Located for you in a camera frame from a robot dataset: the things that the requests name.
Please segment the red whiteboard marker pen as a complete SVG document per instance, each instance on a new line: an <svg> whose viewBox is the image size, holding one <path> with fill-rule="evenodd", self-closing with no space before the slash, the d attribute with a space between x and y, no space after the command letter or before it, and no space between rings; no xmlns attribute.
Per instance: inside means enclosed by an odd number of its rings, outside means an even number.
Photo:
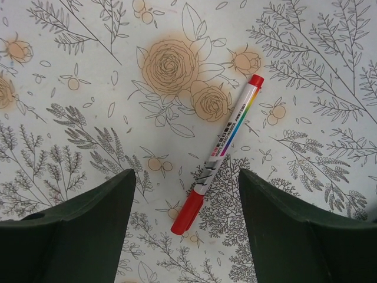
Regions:
<svg viewBox="0 0 377 283"><path fill-rule="evenodd" d="M171 227L172 233L182 235L191 227L191 224L194 222L204 203L204 196L217 174L227 150L231 146L236 134L239 132L249 109L262 88L263 83L264 78L254 74L244 87L232 115L216 142L211 155L204 164L201 175L196 180L193 190L187 197Z"/></svg>

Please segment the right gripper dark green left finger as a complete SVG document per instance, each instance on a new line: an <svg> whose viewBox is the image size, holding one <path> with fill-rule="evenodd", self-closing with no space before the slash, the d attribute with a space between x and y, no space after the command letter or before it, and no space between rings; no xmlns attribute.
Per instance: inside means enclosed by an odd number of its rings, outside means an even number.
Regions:
<svg viewBox="0 0 377 283"><path fill-rule="evenodd" d="M1 282L114 282L135 192L127 169L52 208L1 222Z"/></svg>

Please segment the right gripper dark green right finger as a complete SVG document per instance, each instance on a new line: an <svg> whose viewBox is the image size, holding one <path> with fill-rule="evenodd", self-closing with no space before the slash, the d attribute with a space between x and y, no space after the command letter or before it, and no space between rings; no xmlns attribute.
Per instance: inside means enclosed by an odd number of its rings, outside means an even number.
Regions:
<svg viewBox="0 0 377 283"><path fill-rule="evenodd" d="M376 282L376 224L311 205L257 174L239 192L258 282Z"/></svg>

